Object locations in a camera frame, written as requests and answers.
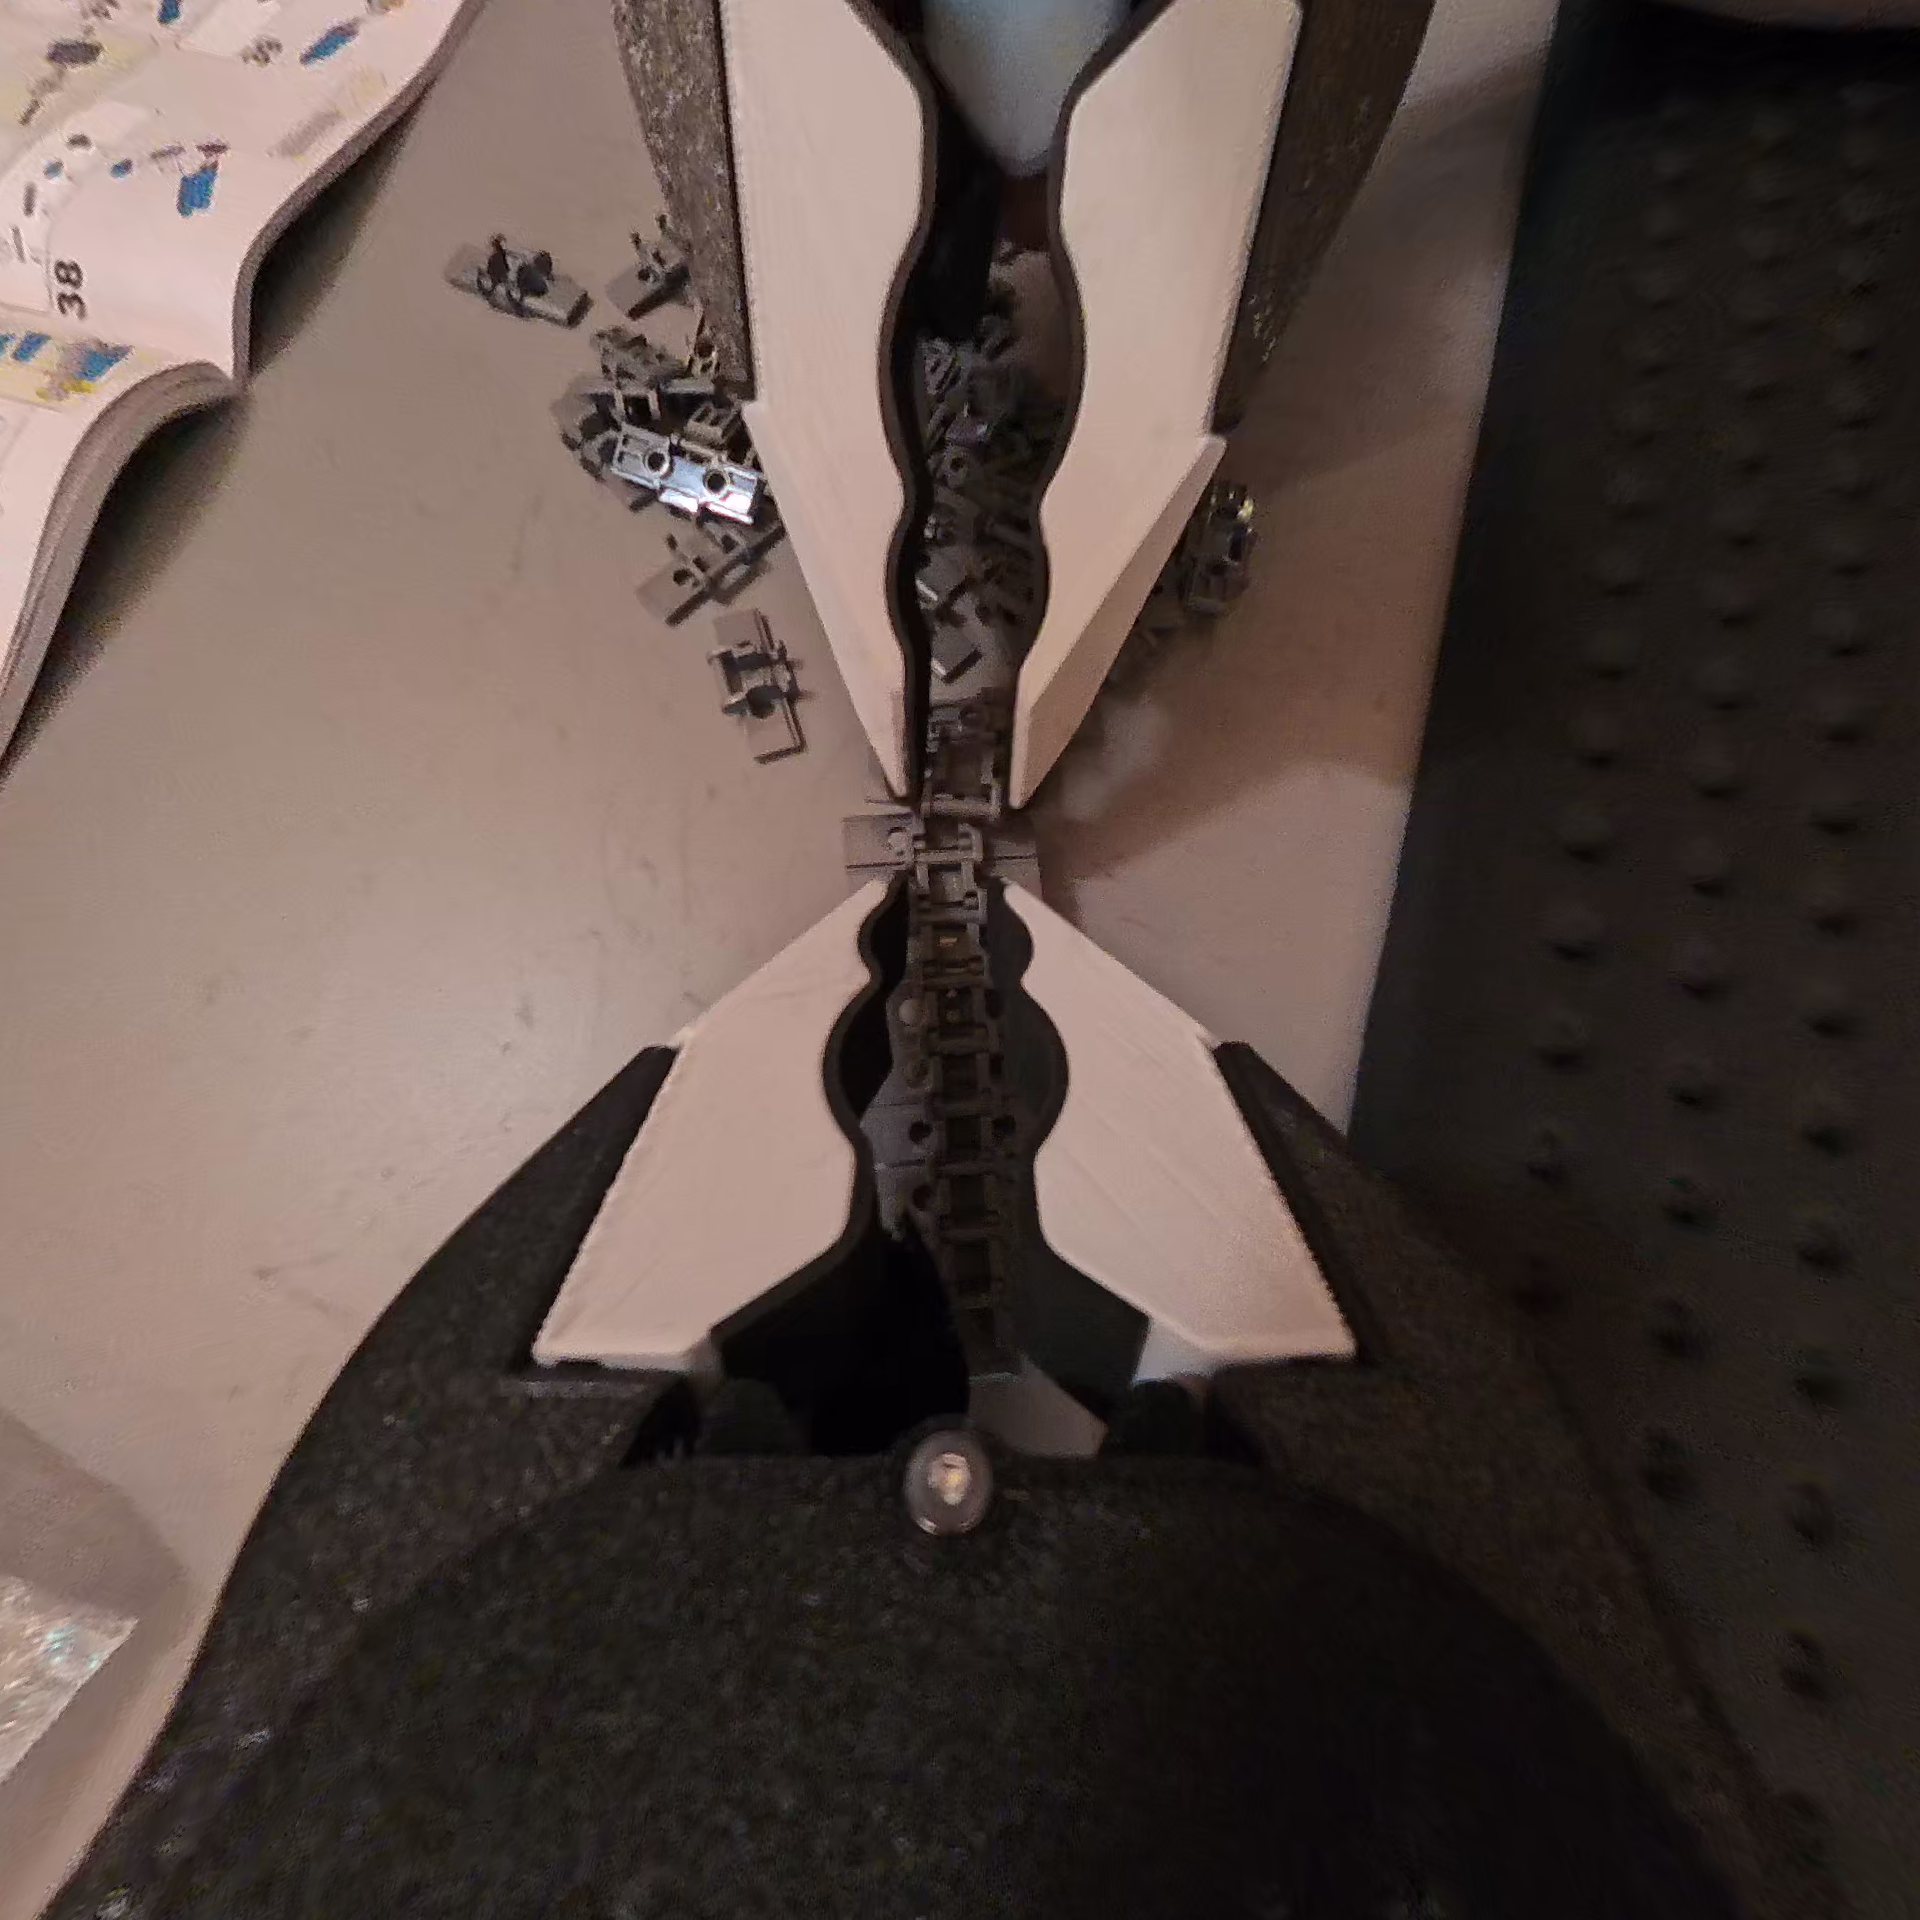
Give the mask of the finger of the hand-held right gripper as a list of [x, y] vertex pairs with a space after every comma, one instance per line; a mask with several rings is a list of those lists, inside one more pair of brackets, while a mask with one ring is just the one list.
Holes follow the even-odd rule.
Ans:
[[1226, 453], [1217, 396], [1304, 26], [1301, 5], [1147, 8], [1063, 108], [1047, 243], [1076, 387], [1041, 493], [1047, 595], [1016, 684], [1017, 809], [1084, 725]]
[[725, 3], [746, 416], [892, 795], [919, 768], [896, 324], [930, 216], [929, 88], [873, 5]]

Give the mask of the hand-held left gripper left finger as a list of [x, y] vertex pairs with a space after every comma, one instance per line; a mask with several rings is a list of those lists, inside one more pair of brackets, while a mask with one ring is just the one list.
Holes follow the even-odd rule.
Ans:
[[674, 1060], [603, 1198], [532, 1362], [720, 1374], [722, 1326], [834, 1248], [857, 1152], [826, 1057], [873, 982], [868, 880], [674, 1038]]

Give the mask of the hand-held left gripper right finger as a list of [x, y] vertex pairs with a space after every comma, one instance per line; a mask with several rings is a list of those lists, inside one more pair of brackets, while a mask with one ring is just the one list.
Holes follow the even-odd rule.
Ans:
[[1025, 995], [1063, 1044], [1035, 1152], [1047, 1248], [1144, 1316], [1129, 1374], [1354, 1361], [1354, 1328], [1217, 1038], [1023, 885]]

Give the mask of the pile of grey track pieces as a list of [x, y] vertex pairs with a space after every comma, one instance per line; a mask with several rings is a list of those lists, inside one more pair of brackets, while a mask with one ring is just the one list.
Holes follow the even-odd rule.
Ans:
[[[693, 293], [688, 257], [665, 219], [631, 234], [634, 264], [609, 284], [615, 323], [593, 336], [595, 370], [553, 406], [563, 445], [626, 510], [663, 508], [681, 533], [640, 590], [660, 622], [722, 604], [784, 523], [746, 422], [719, 374], [719, 341]], [[1033, 526], [1043, 454], [1063, 418], [1017, 348], [1016, 249], [993, 257], [986, 310], [963, 342], [923, 338], [919, 406], [930, 502], [917, 562], [929, 641], [929, 749], [963, 732], [949, 708], [983, 710], [991, 733], [1012, 705], [1019, 643], [1041, 585]], [[1117, 665], [1218, 617], [1248, 582], [1257, 510], [1245, 486], [1213, 483], [1192, 512]]]

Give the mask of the single grey track link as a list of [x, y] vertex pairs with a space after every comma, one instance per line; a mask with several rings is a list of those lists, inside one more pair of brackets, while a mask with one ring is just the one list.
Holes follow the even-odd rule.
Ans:
[[919, 817], [994, 826], [1007, 811], [1012, 716], [1001, 693], [929, 708]]

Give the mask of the grey desk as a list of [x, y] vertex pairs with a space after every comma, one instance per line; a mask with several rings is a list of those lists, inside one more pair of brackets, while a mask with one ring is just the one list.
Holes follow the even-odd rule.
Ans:
[[[1354, 1106], [1556, 5], [1439, 5], [1232, 444], [1245, 598], [1099, 707], [1047, 901], [1321, 1113]], [[5, 768], [5, 1570], [136, 1619], [5, 1782], [34, 1916], [193, 1661], [360, 1337], [637, 1050], [847, 889], [865, 733], [789, 550], [808, 753], [756, 766], [660, 518], [561, 449], [657, 184], [609, 5], [482, 5], [273, 254], [248, 397], [109, 498]]]

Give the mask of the building instruction booklet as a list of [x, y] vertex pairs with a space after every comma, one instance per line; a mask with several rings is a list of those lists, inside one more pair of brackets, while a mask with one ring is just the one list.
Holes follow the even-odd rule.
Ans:
[[476, 5], [2, 5], [2, 748], [105, 498], [250, 384], [260, 260]]

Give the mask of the crumpled clear plastic bag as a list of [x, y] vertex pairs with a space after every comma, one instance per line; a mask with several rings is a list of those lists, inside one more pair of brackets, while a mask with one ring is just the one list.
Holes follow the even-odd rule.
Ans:
[[137, 1620], [2, 1574], [2, 1781], [11, 1778]]

